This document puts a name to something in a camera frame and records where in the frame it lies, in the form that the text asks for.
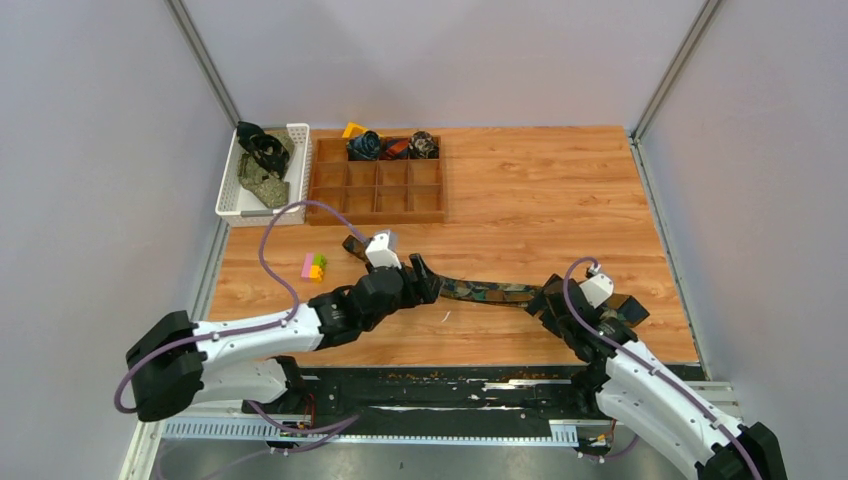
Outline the dark patterned necktie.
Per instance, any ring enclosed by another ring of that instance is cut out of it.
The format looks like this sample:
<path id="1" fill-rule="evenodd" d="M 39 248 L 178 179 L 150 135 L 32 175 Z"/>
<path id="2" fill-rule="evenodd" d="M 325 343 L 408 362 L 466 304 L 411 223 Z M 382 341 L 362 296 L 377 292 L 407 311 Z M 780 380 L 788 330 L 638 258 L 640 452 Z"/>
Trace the dark patterned necktie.
<path id="1" fill-rule="evenodd" d="M 443 280 L 439 294 L 443 298 L 519 308 L 525 312 L 530 300 L 544 286 L 471 281 L 438 276 Z M 619 295 L 620 304 L 618 307 L 605 311 L 601 320 L 615 318 L 620 324 L 628 328 L 635 328 L 650 316 L 648 310 L 635 297 L 625 294 Z"/>

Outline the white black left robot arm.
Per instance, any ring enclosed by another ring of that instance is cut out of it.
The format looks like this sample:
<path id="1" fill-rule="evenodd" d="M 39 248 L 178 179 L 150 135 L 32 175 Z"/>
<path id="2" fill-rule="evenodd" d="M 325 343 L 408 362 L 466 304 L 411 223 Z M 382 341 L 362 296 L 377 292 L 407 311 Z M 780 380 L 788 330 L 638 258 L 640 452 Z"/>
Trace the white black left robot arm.
<path id="1" fill-rule="evenodd" d="M 408 264 L 369 267 L 343 285 L 286 311 L 229 322 L 193 322 L 184 310 L 163 316 L 125 355 L 117 410 L 142 422 L 196 404 L 245 400 L 298 411 L 306 386 L 282 356 L 356 341 L 402 309 L 434 303 L 441 279 L 418 254 Z"/>

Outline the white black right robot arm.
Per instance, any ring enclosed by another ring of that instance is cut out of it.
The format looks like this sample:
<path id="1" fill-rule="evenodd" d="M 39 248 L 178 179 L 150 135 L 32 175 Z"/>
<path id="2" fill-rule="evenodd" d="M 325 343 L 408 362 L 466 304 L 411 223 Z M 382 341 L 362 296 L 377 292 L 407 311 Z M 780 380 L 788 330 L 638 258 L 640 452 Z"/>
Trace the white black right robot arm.
<path id="1" fill-rule="evenodd" d="M 724 412 L 658 360 L 635 332 L 648 310 L 606 275 L 552 275 L 525 310 L 585 362 L 571 378 L 580 415 L 623 422 L 688 479 L 786 478 L 776 434 Z"/>

